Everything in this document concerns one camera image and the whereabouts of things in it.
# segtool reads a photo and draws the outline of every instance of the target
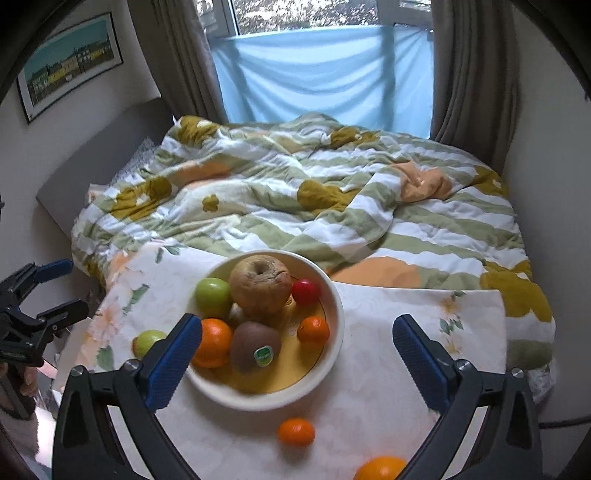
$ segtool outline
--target wall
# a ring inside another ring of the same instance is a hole
[[[551,43],[515,13],[522,111],[505,177],[534,277],[557,323],[558,384],[541,419],[591,413],[591,103]],[[588,426],[542,432],[544,467],[557,474]]]
[[[112,11],[123,65],[81,85],[27,125],[17,86],[0,105],[0,278],[27,262],[70,256],[70,241],[40,207],[35,194],[56,167],[127,107],[159,95],[124,0],[87,0],[58,27]],[[36,314],[87,292],[79,272],[40,286],[24,303]]]

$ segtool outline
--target blue gripper pad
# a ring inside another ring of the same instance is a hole
[[[394,320],[392,339],[427,406],[443,414],[457,388],[453,358],[410,315]]]
[[[201,344],[201,320],[186,313],[168,336],[148,351],[138,375],[138,388],[153,413],[168,406],[195,351]]]
[[[58,260],[47,265],[37,267],[34,280],[37,283],[45,283],[46,281],[53,280],[55,278],[63,277],[72,273],[74,263],[72,260]]]

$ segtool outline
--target orange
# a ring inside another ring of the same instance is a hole
[[[372,458],[357,470],[353,480],[394,480],[406,464],[406,461],[398,457]]]
[[[307,447],[316,438],[314,426],[304,419],[289,419],[279,425],[277,437],[291,447]]]
[[[308,317],[300,323],[297,329],[297,337],[305,345],[325,345],[330,338],[329,324],[323,318]]]
[[[193,355],[193,365],[203,368],[223,367],[230,361],[232,329],[219,319],[201,320],[201,328],[201,344]]]

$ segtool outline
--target floral tablecloth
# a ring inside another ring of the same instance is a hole
[[[223,257],[161,242],[114,259],[109,293],[92,320],[78,358],[96,371],[132,357],[131,340],[147,329],[170,331],[194,311],[196,283]],[[391,339],[393,320],[410,313],[453,358],[504,372],[505,310],[497,291],[407,290],[335,284],[346,318],[335,367],[304,399],[272,412],[228,410],[201,395],[185,377],[171,404],[158,412],[166,432],[206,480],[350,479],[368,459],[410,459],[437,420]],[[448,470],[460,471],[476,439],[479,409]],[[310,419],[316,441],[303,455],[280,448],[275,429],[291,416]],[[114,417],[132,466],[146,475],[137,451]]]

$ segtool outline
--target picture frame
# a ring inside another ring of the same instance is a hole
[[[88,80],[123,63],[111,12],[46,39],[18,75],[27,123]]]

